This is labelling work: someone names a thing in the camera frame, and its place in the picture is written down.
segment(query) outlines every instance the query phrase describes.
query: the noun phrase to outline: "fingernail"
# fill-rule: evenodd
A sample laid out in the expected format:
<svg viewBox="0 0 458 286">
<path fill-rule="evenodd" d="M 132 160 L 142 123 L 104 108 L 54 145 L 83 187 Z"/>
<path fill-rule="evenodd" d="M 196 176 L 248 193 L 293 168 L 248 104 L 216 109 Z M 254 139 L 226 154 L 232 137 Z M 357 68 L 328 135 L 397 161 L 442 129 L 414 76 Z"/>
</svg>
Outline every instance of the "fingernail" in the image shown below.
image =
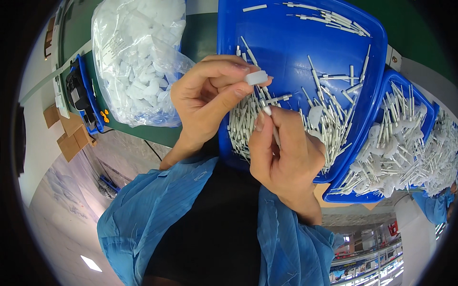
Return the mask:
<svg viewBox="0 0 458 286">
<path fill-rule="evenodd" d="M 246 91 L 244 91 L 243 89 L 236 89 L 234 91 L 235 95 L 238 96 L 238 97 L 245 97 L 248 93 L 246 93 Z"/>
<path fill-rule="evenodd" d="M 264 114 L 262 112 L 259 113 L 258 117 L 256 117 L 254 125 L 256 131 L 262 131 L 262 129 L 264 128 Z"/>
<path fill-rule="evenodd" d="M 250 68 L 246 65 L 239 65 L 239 64 L 234 64 L 238 69 L 241 69 L 243 71 L 249 71 Z"/>
<path fill-rule="evenodd" d="M 258 71 L 261 70 L 261 68 L 259 66 L 257 66 L 257 65 L 250 65 L 250 68 L 252 68 L 252 67 L 255 67 Z"/>
</svg>

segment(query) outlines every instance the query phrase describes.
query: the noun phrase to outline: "floor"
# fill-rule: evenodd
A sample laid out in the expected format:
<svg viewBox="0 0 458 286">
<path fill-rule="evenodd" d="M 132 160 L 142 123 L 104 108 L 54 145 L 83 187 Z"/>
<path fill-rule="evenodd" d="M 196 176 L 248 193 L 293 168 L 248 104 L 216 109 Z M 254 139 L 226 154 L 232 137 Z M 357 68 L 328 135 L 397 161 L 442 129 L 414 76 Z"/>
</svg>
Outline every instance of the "floor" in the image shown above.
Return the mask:
<svg viewBox="0 0 458 286">
<path fill-rule="evenodd" d="M 141 138 L 117 130 L 96 135 L 96 138 L 97 145 L 85 147 L 84 151 L 119 187 L 128 184 L 136 175 L 159 167 L 160 160 Z M 148 143 L 161 158 L 171 150 Z M 405 192 L 394 192 L 391 198 L 383 199 L 372 210 L 363 205 L 323 208 L 323 226 L 339 232 L 375 228 L 395 219 L 393 206 L 405 195 Z"/>
</svg>

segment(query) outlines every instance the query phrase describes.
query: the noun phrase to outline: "blue smock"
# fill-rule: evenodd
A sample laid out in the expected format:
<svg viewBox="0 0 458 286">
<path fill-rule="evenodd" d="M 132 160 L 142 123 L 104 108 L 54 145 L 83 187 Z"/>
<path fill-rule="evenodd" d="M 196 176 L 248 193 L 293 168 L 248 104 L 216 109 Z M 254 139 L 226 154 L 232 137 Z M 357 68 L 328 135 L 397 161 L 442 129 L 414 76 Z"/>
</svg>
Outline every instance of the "blue smock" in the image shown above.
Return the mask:
<svg viewBox="0 0 458 286">
<path fill-rule="evenodd" d="M 446 192 L 436 199 L 424 197 L 422 192 L 415 192 L 412 194 L 412 197 L 426 218 L 438 225 L 447 221 L 447 209 L 450 203 L 453 202 L 455 194 L 452 194 L 450 188 L 447 188 Z"/>
<path fill-rule="evenodd" d="M 102 214 L 97 224 L 100 246 L 125 285 L 142 284 L 157 244 L 191 209 L 217 160 L 190 158 L 166 171 L 140 174 Z M 334 233 L 299 224 L 296 213 L 263 186 L 258 204 L 259 286 L 330 285 Z"/>
</svg>

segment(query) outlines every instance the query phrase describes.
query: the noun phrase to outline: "white plastic cap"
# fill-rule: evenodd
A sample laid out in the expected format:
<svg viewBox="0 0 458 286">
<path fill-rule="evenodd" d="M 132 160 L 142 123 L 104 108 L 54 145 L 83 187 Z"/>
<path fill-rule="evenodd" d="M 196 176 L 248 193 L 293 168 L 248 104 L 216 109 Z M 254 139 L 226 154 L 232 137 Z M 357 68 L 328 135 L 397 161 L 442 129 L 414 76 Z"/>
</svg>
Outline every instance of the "white plastic cap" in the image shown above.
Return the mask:
<svg viewBox="0 0 458 286">
<path fill-rule="evenodd" d="M 256 71 L 250 74 L 247 74 L 243 79 L 246 83 L 253 86 L 267 81 L 267 73 L 265 70 Z"/>
</svg>

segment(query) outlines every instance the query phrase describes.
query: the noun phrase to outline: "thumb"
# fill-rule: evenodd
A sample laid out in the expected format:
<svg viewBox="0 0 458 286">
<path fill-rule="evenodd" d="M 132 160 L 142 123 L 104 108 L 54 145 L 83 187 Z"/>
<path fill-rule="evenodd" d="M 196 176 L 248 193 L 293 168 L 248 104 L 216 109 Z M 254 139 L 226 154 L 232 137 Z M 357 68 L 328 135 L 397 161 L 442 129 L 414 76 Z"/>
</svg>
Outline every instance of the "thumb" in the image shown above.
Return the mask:
<svg viewBox="0 0 458 286">
<path fill-rule="evenodd" d="M 200 112 L 205 114 L 208 120 L 221 121 L 223 117 L 233 109 L 248 94 L 253 93 L 253 87 L 244 81 L 237 82 L 226 87 L 209 103 L 205 104 Z"/>
<path fill-rule="evenodd" d="M 257 180 L 265 180 L 270 177 L 273 160 L 273 121 L 262 111 L 256 118 L 255 126 L 248 142 L 251 157 L 250 172 Z"/>
</svg>

